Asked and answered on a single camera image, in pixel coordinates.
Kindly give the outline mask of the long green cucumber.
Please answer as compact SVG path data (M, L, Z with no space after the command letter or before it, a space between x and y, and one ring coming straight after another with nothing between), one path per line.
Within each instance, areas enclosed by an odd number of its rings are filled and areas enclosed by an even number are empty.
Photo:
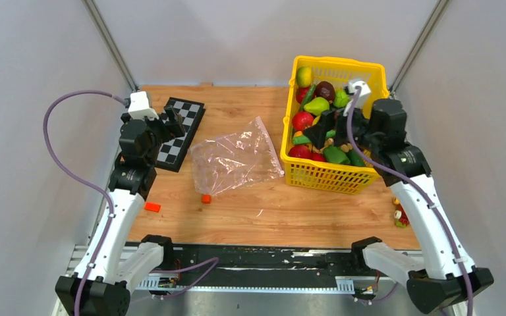
M301 88L298 90L301 96L299 111L304 111L304 106L313 99L315 89L316 85L311 85L308 88Z

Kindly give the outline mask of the clear zip top bag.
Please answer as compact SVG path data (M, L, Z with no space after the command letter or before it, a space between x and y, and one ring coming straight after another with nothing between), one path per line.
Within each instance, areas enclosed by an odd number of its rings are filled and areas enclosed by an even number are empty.
M241 131L193 145L188 154L195 190L202 195L215 196L285 175L260 117Z

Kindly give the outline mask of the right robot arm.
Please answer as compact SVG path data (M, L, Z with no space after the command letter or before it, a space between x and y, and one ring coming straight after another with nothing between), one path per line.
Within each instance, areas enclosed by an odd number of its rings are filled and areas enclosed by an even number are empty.
M350 107L344 113L324 111L321 119L304 130L315 148L327 133L336 142L348 142L371 164L403 207L422 248L421 261L393 250L376 237L352 244L351 269L366 275L384 273L407 289L422 313L466 304L473 313L474 298L493 284L489 269L475 265L459 242L439 202L431 168L422 151L406 139L407 113L393 99L378 99L369 118Z

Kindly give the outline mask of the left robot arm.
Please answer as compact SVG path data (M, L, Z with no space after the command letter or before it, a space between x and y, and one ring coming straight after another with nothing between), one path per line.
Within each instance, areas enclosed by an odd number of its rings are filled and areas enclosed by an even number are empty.
M69 315L125 315L136 287L154 268L175 265L171 239L145 237L137 250L120 261L130 228L156 178L156 161L164 142L184 136L182 117L172 106L162 115L153 109L122 116L121 147L105 193L106 208L86 255L71 276L62 276L55 291Z

